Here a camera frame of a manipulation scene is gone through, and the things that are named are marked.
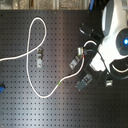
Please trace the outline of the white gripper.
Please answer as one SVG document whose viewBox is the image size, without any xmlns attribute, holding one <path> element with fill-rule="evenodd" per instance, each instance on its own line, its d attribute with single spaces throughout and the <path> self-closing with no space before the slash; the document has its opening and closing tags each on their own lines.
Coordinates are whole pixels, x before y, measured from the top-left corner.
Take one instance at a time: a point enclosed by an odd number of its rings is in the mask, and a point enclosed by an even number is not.
<svg viewBox="0 0 128 128">
<path fill-rule="evenodd" d="M 80 62 L 82 56 L 76 55 L 72 62 L 69 64 L 71 69 L 74 69 L 75 66 Z M 100 52 L 97 52 L 92 58 L 89 66 L 94 71 L 104 71 L 106 69 L 104 65 L 105 59 L 103 58 Z M 87 86 L 92 81 L 92 76 L 90 74 L 86 74 L 85 77 L 76 84 L 76 88 L 78 90 L 82 90 L 85 86 Z"/>
</svg>

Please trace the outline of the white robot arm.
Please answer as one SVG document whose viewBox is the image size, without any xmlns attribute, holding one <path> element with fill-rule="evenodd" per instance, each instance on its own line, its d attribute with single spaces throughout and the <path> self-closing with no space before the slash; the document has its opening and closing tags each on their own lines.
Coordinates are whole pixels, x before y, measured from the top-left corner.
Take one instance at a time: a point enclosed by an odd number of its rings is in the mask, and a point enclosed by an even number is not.
<svg viewBox="0 0 128 128">
<path fill-rule="evenodd" d="M 83 47 L 78 48 L 78 55 L 70 63 L 74 68 L 82 61 L 82 69 L 86 75 L 76 84 L 82 90 L 93 79 L 97 80 L 103 71 L 107 72 L 106 85 L 111 85 L 114 79 L 123 80 L 127 76 L 118 77 L 111 73 L 112 63 L 128 57 L 128 0 L 109 0 L 102 13 L 102 33 L 83 25 L 80 31 L 91 37 Z"/>
</svg>

